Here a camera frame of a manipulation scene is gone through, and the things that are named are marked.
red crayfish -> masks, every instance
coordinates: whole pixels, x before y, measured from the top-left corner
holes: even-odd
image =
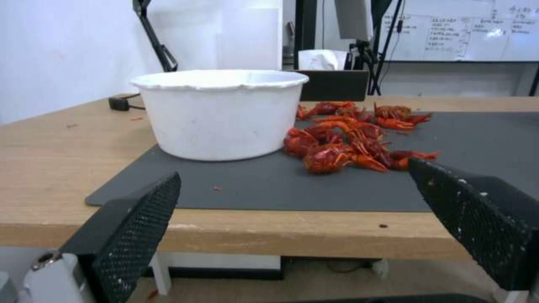
[[[404,106],[376,107],[376,122],[365,109],[359,110],[352,102],[321,102],[308,112],[298,107],[296,117],[304,120],[312,115],[329,115],[312,119],[315,124],[305,129],[292,128],[285,139],[285,153],[303,159],[305,167],[313,174],[328,174],[355,164],[379,172],[407,170],[410,157],[435,160],[439,151],[421,153],[413,150],[387,149],[384,128],[413,129],[418,123],[429,121],[432,114],[412,115]]]

table surface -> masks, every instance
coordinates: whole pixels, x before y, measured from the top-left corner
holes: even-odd
[[[368,97],[360,105],[372,109],[374,101],[418,111],[539,112],[539,99],[527,97]],[[60,246],[97,210],[84,198],[155,143],[144,111],[111,111],[107,100],[0,127],[0,246]],[[433,214],[413,212],[176,209],[159,249],[470,258]]]

gray mat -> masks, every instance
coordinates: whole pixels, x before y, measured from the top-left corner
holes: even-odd
[[[441,149],[440,163],[498,176],[539,199],[539,113],[435,113],[410,136],[390,133],[391,149]],[[102,205],[174,170],[182,178],[178,208],[430,211],[406,172],[347,167],[317,176],[282,151],[243,161],[197,162],[168,155],[158,146],[88,196],[86,203]]]

debris crumb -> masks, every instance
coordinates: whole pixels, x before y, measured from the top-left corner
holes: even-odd
[[[148,300],[151,300],[153,298],[155,298],[158,294],[158,291],[157,290],[154,290],[150,293],[150,295],[148,296]]]

white bowl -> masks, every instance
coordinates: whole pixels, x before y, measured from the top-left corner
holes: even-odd
[[[200,70],[149,74],[131,83],[140,89],[165,152],[222,161],[280,149],[308,80],[294,72]]]

